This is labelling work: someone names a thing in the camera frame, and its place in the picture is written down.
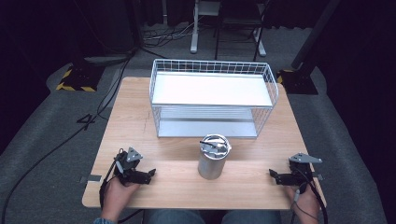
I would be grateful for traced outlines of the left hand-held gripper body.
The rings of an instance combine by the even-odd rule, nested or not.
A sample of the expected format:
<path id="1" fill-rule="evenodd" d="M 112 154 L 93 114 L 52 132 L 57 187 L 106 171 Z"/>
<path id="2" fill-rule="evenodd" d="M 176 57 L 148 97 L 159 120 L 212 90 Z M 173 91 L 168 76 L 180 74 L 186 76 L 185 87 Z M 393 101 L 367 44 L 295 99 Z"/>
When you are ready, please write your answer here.
<path id="1" fill-rule="evenodd" d="M 148 185 L 152 178 L 152 171 L 141 172 L 136 169 L 143 156 L 133 147 L 128 150 L 121 148 L 114 158 L 115 168 L 114 176 L 116 176 L 122 185 L 129 183 Z"/>

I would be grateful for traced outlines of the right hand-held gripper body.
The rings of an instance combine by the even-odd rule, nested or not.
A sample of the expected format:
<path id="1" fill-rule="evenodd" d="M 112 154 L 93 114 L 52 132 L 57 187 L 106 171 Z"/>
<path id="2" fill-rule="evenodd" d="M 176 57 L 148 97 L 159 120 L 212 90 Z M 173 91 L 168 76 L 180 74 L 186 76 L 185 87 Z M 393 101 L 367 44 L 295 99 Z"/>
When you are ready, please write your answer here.
<path id="1" fill-rule="evenodd" d="M 299 152 L 289 157 L 290 173 L 275 173 L 275 181 L 278 185 L 283 186 L 301 186 L 304 183 L 311 182 L 314 178 L 311 170 L 312 163 L 323 163 L 320 158 Z"/>

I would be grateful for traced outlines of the silver metal canister with lid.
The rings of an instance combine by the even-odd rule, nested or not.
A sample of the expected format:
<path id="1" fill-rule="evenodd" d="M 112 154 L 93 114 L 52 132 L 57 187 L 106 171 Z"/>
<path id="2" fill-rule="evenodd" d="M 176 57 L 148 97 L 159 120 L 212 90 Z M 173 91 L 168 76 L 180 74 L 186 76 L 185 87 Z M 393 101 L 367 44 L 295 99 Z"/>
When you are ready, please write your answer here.
<path id="1" fill-rule="evenodd" d="M 232 146 L 221 134 L 208 134 L 200 142 L 198 172 L 204 179 L 214 180 L 220 177 Z"/>

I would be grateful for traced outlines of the white wire shelf rack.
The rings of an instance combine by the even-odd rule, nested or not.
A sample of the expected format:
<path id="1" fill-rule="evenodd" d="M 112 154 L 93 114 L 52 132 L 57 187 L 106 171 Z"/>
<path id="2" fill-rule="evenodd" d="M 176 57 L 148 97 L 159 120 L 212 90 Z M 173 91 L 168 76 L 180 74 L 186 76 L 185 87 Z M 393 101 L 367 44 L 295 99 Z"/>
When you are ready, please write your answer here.
<path id="1" fill-rule="evenodd" d="M 256 138 L 278 100 L 268 63 L 153 62 L 149 101 L 159 137 Z"/>

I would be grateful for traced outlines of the person's right hand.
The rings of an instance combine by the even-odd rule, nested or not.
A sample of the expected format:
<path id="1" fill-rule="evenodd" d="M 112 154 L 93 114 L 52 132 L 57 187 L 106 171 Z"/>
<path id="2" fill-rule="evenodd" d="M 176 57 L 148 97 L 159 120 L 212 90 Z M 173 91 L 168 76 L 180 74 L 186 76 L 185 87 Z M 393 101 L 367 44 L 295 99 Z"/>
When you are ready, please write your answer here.
<path id="1" fill-rule="evenodd" d="M 305 192 L 294 201 L 298 188 L 286 186 L 284 188 L 290 198 L 291 209 L 298 217 L 301 224 L 318 224 L 318 213 L 320 206 L 317 197 L 310 186 L 307 186 Z"/>

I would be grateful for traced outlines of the person's left hand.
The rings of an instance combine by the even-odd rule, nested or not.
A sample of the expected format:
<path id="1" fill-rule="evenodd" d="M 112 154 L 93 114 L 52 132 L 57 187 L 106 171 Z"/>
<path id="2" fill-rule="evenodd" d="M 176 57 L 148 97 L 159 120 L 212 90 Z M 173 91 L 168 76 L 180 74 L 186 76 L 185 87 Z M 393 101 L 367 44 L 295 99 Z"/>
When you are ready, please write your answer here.
<path id="1" fill-rule="evenodd" d="M 117 177 L 112 178 L 106 186 L 104 206 L 100 217 L 118 223 L 121 212 L 138 189 L 138 184 L 129 183 L 124 186 Z"/>

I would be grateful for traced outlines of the wooden table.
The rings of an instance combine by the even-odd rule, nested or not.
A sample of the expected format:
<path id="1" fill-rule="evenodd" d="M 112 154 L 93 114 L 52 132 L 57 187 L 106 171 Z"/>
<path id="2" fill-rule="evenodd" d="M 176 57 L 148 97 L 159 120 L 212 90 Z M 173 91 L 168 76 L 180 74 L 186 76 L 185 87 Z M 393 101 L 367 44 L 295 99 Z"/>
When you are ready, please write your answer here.
<path id="1" fill-rule="evenodd" d="M 98 191 L 119 150 L 142 154 L 138 168 L 154 170 L 129 205 L 132 208 L 274 209 L 287 210 L 290 199 L 269 175 L 289 171 L 289 158 L 306 147 L 290 101 L 279 93 L 275 109 L 255 139 L 234 139 L 221 176 L 206 180 L 198 173 L 196 138 L 160 138 L 149 104 L 149 79 L 126 77 L 111 111 L 92 175 L 82 197 L 87 207 L 99 204 Z"/>

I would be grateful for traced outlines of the grey tape strip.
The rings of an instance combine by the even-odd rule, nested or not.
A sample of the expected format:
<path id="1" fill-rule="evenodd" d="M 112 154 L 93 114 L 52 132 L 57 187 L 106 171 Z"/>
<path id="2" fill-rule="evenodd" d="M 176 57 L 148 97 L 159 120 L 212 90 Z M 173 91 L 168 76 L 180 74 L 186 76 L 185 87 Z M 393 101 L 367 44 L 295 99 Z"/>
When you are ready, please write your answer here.
<path id="1" fill-rule="evenodd" d="M 100 182 L 102 176 L 101 175 L 87 175 L 87 176 L 82 176 L 79 179 L 79 183 L 87 183 L 87 182 Z"/>

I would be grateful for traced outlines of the black stand base striped edge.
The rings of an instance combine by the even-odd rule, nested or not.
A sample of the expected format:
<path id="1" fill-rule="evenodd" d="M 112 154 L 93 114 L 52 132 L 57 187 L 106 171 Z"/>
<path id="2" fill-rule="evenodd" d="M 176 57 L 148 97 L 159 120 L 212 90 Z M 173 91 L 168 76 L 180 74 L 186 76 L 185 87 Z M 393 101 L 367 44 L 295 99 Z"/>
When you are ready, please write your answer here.
<path id="1" fill-rule="evenodd" d="M 332 14 L 341 0 L 330 0 L 297 56 L 293 60 L 292 70 L 279 70 L 277 79 L 288 94 L 317 94 L 318 91 L 311 78 L 311 73 L 318 63 L 318 42 Z"/>
<path id="2" fill-rule="evenodd" d="M 70 65 L 56 90 L 60 91 L 97 91 L 99 81 L 105 71 L 103 66 L 87 65 L 77 67 Z"/>

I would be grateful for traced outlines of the white metal stand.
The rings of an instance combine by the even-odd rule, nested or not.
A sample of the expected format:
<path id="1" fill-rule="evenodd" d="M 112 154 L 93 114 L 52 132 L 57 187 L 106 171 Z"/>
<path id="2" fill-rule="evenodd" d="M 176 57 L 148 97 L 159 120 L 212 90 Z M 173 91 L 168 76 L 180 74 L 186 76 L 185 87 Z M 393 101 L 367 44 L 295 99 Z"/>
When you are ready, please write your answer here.
<path id="1" fill-rule="evenodd" d="M 204 17 L 212 16 L 217 17 L 219 14 L 219 5 L 220 2 L 218 0 L 194 0 L 194 10 L 193 10 L 193 23 L 192 33 L 191 33 L 191 46 L 190 52 L 192 54 L 197 53 L 198 51 L 198 40 L 199 40 L 199 24 L 200 19 Z M 255 28 L 252 33 L 252 37 L 259 44 L 259 54 L 261 57 L 266 56 L 266 50 L 262 41 L 259 39 L 259 32 L 261 29 Z"/>

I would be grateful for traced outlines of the black metal chair frame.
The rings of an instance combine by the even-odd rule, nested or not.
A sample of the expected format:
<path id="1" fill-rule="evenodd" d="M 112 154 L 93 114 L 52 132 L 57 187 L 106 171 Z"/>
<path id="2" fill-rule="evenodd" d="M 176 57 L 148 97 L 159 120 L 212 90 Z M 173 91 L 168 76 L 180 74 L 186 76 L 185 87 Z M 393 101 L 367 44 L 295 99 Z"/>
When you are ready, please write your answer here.
<path id="1" fill-rule="evenodd" d="M 220 0 L 219 13 L 214 37 L 216 38 L 215 56 L 219 57 L 219 43 L 223 30 L 249 31 L 248 39 L 255 45 L 253 61 L 258 56 L 265 57 L 267 52 L 262 43 L 264 16 L 272 0 Z"/>

